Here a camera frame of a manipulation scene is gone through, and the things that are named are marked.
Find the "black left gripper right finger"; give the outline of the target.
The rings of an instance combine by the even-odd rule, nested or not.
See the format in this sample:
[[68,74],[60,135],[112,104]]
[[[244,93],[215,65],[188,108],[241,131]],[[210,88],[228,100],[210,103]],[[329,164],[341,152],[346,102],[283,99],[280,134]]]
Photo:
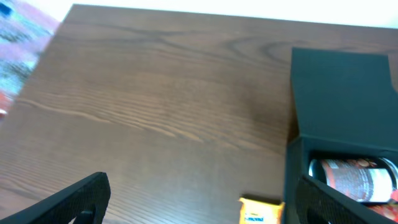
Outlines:
[[395,221],[305,175],[298,181],[294,202],[300,223],[395,224]]

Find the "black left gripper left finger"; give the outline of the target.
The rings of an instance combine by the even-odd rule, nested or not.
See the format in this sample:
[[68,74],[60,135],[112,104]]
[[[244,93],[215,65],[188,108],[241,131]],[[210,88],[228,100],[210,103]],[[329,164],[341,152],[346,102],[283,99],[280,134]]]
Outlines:
[[111,196],[105,172],[79,180],[40,202],[1,220],[1,224],[102,224]]

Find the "red Pringles can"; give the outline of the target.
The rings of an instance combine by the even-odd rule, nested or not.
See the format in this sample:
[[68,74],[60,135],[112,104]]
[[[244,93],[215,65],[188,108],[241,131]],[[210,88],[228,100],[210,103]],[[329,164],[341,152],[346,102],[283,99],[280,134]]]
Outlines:
[[397,222],[398,214],[397,214],[397,204],[384,204],[384,205],[373,205],[369,206],[369,209],[373,210],[374,212]]
[[313,159],[308,174],[361,203],[386,203],[397,190],[397,165],[383,157]]

